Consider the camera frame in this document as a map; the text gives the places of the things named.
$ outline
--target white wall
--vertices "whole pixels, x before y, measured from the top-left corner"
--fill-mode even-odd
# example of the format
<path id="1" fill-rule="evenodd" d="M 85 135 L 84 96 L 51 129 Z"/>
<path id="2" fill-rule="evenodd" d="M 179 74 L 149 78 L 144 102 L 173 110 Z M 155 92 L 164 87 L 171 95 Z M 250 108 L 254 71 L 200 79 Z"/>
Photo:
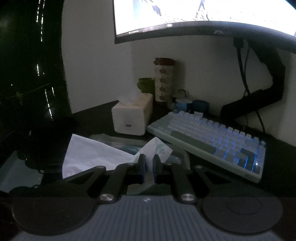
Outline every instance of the white wall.
<path id="1" fill-rule="evenodd" d="M 155 57 L 175 59 L 174 89 L 210 103 L 218 115 L 224 104 L 243 96 L 236 50 L 231 38 L 180 36 L 114 44 L 112 1 L 65 0 L 62 52 L 72 112 L 116 100 L 138 78 L 153 77 Z M 247 46 L 243 49 L 243 58 Z M 267 133 L 296 146 L 296 55 L 279 51 L 286 66 L 283 100 L 261 109 Z M 247 65 L 250 91 L 268 88 L 266 66 L 250 52 Z M 255 114 L 249 126 L 261 130 Z"/>
<path id="2" fill-rule="evenodd" d="M 130 43 L 115 45 L 113 31 L 112 1 L 65 0 L 62 54 L 72 113 L 129 90 Z"/>

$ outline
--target monitor bezel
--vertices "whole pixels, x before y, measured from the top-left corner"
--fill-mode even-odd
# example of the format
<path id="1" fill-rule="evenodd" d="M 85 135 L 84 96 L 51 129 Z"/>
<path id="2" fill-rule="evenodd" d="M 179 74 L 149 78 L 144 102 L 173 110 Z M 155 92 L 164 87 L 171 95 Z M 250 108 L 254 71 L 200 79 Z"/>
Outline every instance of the monitor bezel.
<path id="1" fill-rule="evenodd" d="M 225 37 L 240 37 L 245 40 L 264 43 L 268 46 L 274 46 L 286 51 L 296 53 L 296 37 L 282 33 L 270 28 L 260 27 L 246 23 L 234 23 L 223 21 L 191 21 L 171 23 L 172 27 L 167 24 L 135 29 L 136 33 L 116 34 L 114 1 L 113 8 L 113 25 L 115 44 L 130 42 L 141 39 L 184 36 L 184 35 L 212 35 Z"/>

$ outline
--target small bottle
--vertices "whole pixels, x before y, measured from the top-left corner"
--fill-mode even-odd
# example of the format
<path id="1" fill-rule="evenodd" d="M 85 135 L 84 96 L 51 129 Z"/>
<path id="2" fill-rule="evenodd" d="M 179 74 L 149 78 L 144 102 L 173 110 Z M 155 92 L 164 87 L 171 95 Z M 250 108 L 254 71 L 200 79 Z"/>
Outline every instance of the small bottle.
<path id="1" fill-rule="evenodd" d="M 155 58 L 155 101 L 167 105 L 172 99 L 172 78 L 175 61 L 171 58 Z"/>

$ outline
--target white paper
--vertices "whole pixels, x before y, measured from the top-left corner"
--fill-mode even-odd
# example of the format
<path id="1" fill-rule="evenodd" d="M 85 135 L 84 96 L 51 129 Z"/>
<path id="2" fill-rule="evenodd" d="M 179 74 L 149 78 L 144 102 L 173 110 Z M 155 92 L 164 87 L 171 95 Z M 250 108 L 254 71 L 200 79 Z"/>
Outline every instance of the white paper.
<path id="1" fill-rule="evenodd" d="M 131 162 L 134 155 L 73 134 L 63 163 L 63 178 L 83 172 L 95 166 L 114 170 L 119 164 Z"/>
<path id="2" fill-rule="evenodd" d="M 73 134 L 64 159 L 62 174 L 63 178 L 66 178 L 95 166 L 105 166 L 107 170 L 114 170 L 119 164 L 138 162 L 140 154 L 146 156 L 148 171 L 152 172 L 154 155 L 158 154 L 164 163 L 172 151 L 157 137 L 149 141 L 136 155 L 132 155 L 102 142 Z"/>
<path id="3" fill-rule="evenodd" d="M 157 137 L 154 137 L 151 141 L 149 141 L 142 149 L 135 155 L 134 161 L 137 162 L 140 154 L 145 154 L 146 163 L 148 166 L 148 170 L 153 172 L 153 157 L 155 154 L 159 155 L 160 161 L 165 163 L 166 160 L 170 157 L 173 150 L 169 148 L 166 144 L 164 144 Z"/>
<path id="4" fill-rule="evenodd" d="M 118 96 L 118 100 L 126 106 L 132 106 L 140 94 L 138 87 L 132 86 L 127 94 Z"/>

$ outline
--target white tissue box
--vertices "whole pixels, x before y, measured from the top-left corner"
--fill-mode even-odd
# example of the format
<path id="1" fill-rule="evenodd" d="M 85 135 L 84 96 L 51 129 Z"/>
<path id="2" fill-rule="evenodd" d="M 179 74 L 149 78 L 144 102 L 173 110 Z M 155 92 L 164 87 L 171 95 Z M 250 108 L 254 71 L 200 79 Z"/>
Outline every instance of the white tissue box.
<path id="1" fill-rule="evenodd" d="M 112 108 L 114 130 L 118 133 L 141 136 L 145 134 L 152 114 L 153 95 L 141 93 L 133 105 L 117 103 Z"/>

